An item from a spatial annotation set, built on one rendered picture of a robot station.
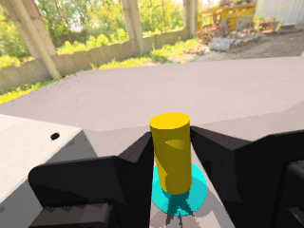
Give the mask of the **cyan circle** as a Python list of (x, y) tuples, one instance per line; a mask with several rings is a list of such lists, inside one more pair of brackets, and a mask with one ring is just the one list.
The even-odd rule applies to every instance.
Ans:
[(193, 163), (192, 175), (193, 179), (190, 188), (183, 194), (172, 195), (161, 188), (157, 166), (155, 166), (153, 171), (151, 200), (168, 215), (184, 217), (193, 214), (202, 206), (206, 197), (207, 187), (204, 176), (199, 168)]

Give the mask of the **yellow tall cylinder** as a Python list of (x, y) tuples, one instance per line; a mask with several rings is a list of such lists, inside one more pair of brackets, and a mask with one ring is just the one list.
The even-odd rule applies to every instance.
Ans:
[(163, 113), (149, 121), (161, 188), (172, 195), (192, 184), (190, 119), (182, 113)]

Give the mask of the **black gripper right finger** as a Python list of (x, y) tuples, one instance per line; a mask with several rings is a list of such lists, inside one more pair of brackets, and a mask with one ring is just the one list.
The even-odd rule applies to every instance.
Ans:
[(190, 141), (236, 228), (269, 228), (284, 162), (304, 158), (304, 129), (242, 140), (190, 126)]

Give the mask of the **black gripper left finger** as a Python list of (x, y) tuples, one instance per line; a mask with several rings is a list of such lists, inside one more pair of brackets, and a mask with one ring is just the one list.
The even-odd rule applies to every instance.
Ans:
[(123, 228), (149, 228), (154, 171), (151, 131), (118, 156), (41, 163), (31, 168), (28, 183), (46, 204), (110, 198)]

